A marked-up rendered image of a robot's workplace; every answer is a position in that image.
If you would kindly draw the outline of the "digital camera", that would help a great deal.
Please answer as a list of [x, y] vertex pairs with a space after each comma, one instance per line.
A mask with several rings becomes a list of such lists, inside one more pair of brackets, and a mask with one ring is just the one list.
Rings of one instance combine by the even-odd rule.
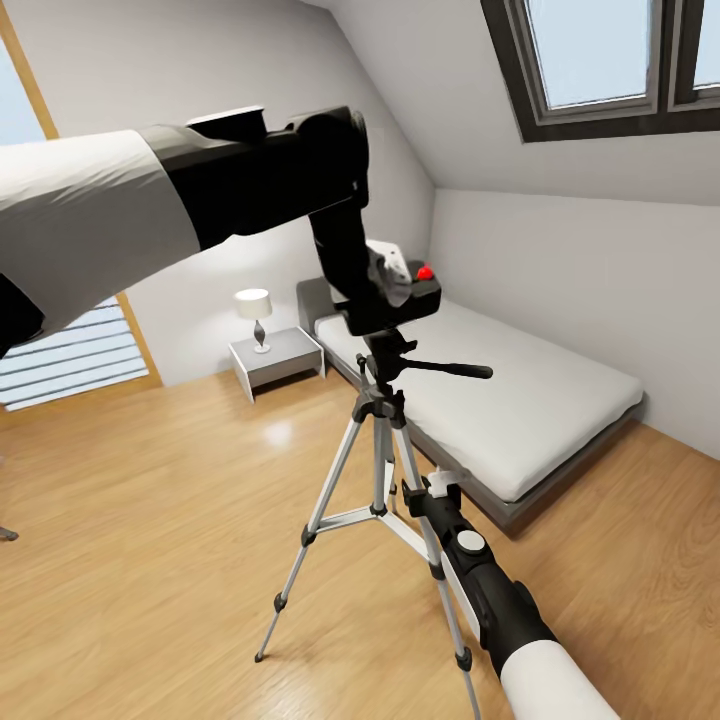
[[411, 294], [408, 301], [402, 307], [393, 307], [387, 299], [378, 269], [373, 275], [369, 275], [374, 303], [363, 305], [359, 323], [353, 323], [348, 311], [343, 311], [349, 333], [353, 337], [360, 337], [372, 332], [380, 332], [390, 326], [398, 330], [397, 327], [403, 323], [436, 313], [440, 307], [442, 294], [438, 278], [428, 267], [422, 268], [418, 277], [411, 278]]

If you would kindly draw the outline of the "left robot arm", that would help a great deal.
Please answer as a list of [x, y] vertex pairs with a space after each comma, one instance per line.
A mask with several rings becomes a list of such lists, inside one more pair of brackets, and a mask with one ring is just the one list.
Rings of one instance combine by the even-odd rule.
[[309, 215], [336, 311], [361, 321], [378, 269], [402, 307], [398, 245], [367, 241], [365, 120], [348, 105], [289, 117], [260, 108], [0, 146], [0, 361], [159, 270]]

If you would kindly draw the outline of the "camera tripod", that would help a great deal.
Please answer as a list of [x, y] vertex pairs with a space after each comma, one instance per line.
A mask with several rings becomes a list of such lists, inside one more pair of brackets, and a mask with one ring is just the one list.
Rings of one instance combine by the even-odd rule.
[[[356, 356], [357, 363], [360, 365], [363, 389], [361, 394], [356, 398], [356, 405], [352, 412], [350, 423], [348, 424], [348, 428], [340, 444], [310, 522], [305, 525], [302, 532], [302, 547], [298, 552], [285, 588], [283, 592], [280, 592], [274, 599], [276, 613], [273, 616], [260, 651], [254, 657], [254, 661], [255, 663], [262, 661], [264, 650], [270, 640], [281, 611], [286, 607], [288, 594], [298, 575], [304, 557], [310, 544], [315, 542], [317, 535], [319, 533], [376, 519], [377, 521], [383, 522], [394, 534], [397, 534], [412, 550], [428, 562], [431, 574], [439, 584], [448, 623], [456, 647], [455, 658], [464, 675], [475, 720], [482, 720], [469, 674], [473, 661], [472, 652], [470, 648], [463, 646], [447, 587], [447, 577], [442, 566], [440, 544], [435, 535], [435, 530], [432, 528], [428, 517], [418, 517], [423, 533], [423, 537], [421, 537], [397, 517], [395, 503], [397, 486], [394, 480], [395, 456], [393, 453], [393, 429], [400, 450], [403, 467], [405, 468], [407, 484], [412, 490], [423, 489], [424, 487], [423, 483], [421, 483], [421, 476], [419, 475], [412, 450], [411, 438], [407, 431], [407, 420], [405, 419], [403, 411], [406, 397], [403, 395], [403, 389], [399, 389], [396, 393], [393, 393], [393, 386], [389, 385], [388, 382], [394, 381], [401, 374], [401, 371], [407, 367], [429, 370], [435, 369], [435, 371], [447, 371], [447, 373], [451, 375], [479, 377], [479, 379], [490, 379], [493, 376], [493, 369], [492, 367], [481, 367], [481, 365], [461, 363], [441, 365], [441, 363], [425, 363], [424, 361], [405, 359], [405, 357], [401, 357], [401, 355], [416, 349], [417, 341], [405, 341], [402, 333], [393, 326], [384, 328], [384, 330], [380, 330], [380, 332], [372, 332], [372, 334], [362, 336], [362, 338], [371, 350], [371, 355], [363, 357], [363, 354], [359, 353]], [[365, 367], [369, 368], [371, 375], [374, 377], [374, 385], [369, 385], [367, 376], [365, 375]], [[323, 517], [356, 436], [369, 413], [374, 416], [373, 504], [330, 517]], [[391, 495], [392, 498], [392, 511], [387, 509], [389, 495]]]

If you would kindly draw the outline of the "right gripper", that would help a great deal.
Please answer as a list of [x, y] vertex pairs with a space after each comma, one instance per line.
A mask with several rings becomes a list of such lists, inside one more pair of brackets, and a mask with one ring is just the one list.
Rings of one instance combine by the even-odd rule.
[[423, 489], [412, 490], [405, 479], [401, 481], [404, 502], [406, 506], [409, 506], [409, 513], [412, 518], [428, 517], [434, 529], [434, 522], [443, 511], [455, 510], [459, 512], [461, 510], [461, 487], [457, 483], [447, 485], [447, 496], [438, 499], [428, 492], [428, 488], [432, 488], [432, 485], [428, 482], [428, 477], [422, 476], [421, 483], [423, 483]]

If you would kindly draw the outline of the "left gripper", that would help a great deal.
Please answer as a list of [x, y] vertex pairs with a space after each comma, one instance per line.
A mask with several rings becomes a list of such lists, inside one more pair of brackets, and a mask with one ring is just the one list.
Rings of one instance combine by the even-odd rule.
[[361, 321], [363, 305], [374, 303], [366, 242], [364, 229], [347, 245], [329, 246], [315, 241], [336, 311], [347, 310], [353, 323]]

